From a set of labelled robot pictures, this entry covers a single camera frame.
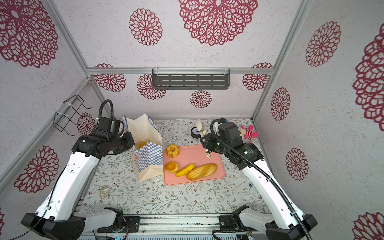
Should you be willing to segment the yellow ring donut bread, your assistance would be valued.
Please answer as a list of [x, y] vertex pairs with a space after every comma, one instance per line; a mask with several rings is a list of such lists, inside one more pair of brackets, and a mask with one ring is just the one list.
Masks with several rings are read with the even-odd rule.
[[143, 148], [147, 143], [148, 143], [148, 142], [142, 142], [142, 143], [139, 145], [139, 150], [140, 150], [141, 148]]

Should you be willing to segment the long baguette bread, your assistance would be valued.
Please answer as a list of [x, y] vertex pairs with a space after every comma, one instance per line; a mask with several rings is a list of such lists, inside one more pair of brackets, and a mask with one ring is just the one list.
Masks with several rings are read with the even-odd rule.
[[217, 170], [216, 164], [207, 164], [196, 169], [193, 169], [187, 173], [187, 179], [190, 181], [195, 181], [212, 175]]

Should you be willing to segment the small bundt cake bread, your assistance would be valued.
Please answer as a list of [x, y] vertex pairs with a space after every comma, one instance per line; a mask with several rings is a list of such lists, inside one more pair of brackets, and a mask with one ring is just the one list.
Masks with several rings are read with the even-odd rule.
[[180, 148], [177, 145], [170, 145], [166, 149], [169, 158], [177, 158], [180, 154]]

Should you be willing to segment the yellow twisted bread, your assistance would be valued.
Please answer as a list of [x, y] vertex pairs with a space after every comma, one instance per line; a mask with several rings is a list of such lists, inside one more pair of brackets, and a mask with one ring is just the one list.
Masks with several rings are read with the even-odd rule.
[[190, 164], [184, 168], [182, 168], [181, 170], [179, 170], [177, 173], [176, 173], [176, 177], [182, 177], [182, 176], [185, 176], [187, 175], [190, 171], [192, 171], [193, 169], [195, 168], [195, 165], [194, 164]]

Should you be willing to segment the blue checkered paper bag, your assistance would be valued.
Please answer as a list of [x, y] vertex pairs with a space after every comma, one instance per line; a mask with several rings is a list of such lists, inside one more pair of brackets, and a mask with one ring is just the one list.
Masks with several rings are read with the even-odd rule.
[[[132, 134], [135, 145], [130, 150], [138, 182], [143, 182], [164, 173], [163, 141], [153, 119], [143, 114], [136, 119], [122, 117], [126, 130]], [[148, 142], [139, 150], [142, 142]]]

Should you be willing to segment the round yellow tart bread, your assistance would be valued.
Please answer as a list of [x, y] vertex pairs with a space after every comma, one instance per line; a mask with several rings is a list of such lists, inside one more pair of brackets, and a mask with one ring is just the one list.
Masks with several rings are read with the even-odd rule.
[[176, 173], [179, 170], [179, 165], [172, 161], [166, 164], [165, 170], [169, 173]]

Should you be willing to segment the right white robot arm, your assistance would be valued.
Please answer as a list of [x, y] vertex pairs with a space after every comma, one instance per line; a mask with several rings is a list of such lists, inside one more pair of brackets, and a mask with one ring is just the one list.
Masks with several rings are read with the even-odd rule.
[[232, 213], [233, 227], [222, 227], [221, 233], [256, 231], [268, 240], [312, 239], [310, 230], [317, 224], [313, 215], [306, 215], [281, 188], [260, 150], [253, 143], [245, 143], [238, 126], [221, 118], [213, 120], [206, 129], [197, 120], [192, 133], [200, 134], [200, 142], [207, 156], [217, 153], [227, 157], [256, 187], [270, 208], [270, 213], [260, 213], [249, 206], [242, 206]]

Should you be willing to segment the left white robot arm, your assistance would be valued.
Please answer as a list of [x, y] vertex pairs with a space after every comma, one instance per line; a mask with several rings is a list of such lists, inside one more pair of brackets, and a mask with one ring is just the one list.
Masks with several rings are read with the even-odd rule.
[[125, 227], [121, 210], [107, 207], [83, 216], [75, 210], [102, 157], [125, 152], [134, 144], [123, 121], [100, 117], [90, 135], [78, 138], [47, 199], [35, 213], [25, 214], [21, 224], [50, 240], [77, 240], [83, 233], [100, 228], [121, 231]]

